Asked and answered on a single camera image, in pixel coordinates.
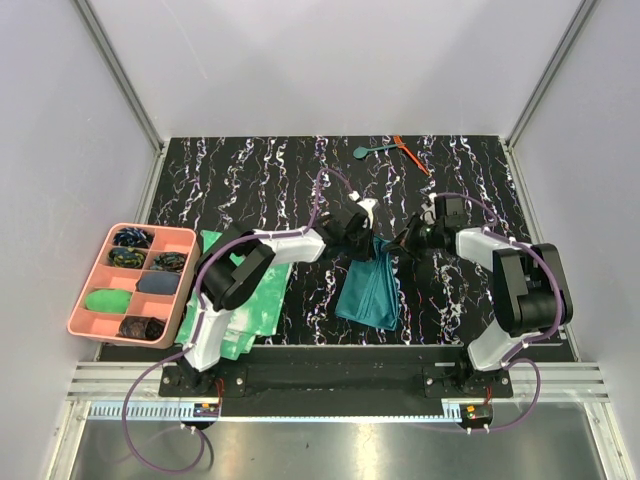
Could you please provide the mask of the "teal satin napkin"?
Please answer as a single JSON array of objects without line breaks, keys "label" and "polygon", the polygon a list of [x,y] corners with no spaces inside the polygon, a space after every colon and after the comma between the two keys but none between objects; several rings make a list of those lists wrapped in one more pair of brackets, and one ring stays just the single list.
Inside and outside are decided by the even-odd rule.
[{"label": "teal satin napkin", "polygon": [[335,309],[339,318],[385,331],[397,328],[399,289],[387,244],[374,237],[374,258],[351,262]]}]

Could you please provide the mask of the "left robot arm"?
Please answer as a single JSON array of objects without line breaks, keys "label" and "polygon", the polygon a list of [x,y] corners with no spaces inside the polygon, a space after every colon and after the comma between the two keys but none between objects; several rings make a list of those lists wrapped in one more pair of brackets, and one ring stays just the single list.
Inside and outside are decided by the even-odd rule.
[{"label": "left robot arm", "polygon": [[372,216],[358,207],[346,218],[323,214],[295,230],[262,231],[229,227],[201,257],[193,293],[195,319],[183,347],[188,365],[181,384],[196,396],[215,386],[225,331],[233,313],[253,295],[271,267],[314,263],[345,254],[364,261],[373,256]]}]

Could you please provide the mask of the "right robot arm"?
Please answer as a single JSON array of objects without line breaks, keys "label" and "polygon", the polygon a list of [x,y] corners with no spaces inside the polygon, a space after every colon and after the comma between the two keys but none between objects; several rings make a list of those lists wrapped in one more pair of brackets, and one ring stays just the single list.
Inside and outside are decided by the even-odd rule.
[{"label": "right robot arm", "polygon": [[497,224],[498,217],[479,200],[432,194],[385,246],[416,261],[443,251],[491,274],[495,319],[468,345],[453,374],[457,390],[470,397],[488,387],[489,372],[506,368],[518,352],[553,336],[574,314],[557,247],[499,235],[493,231]]}]

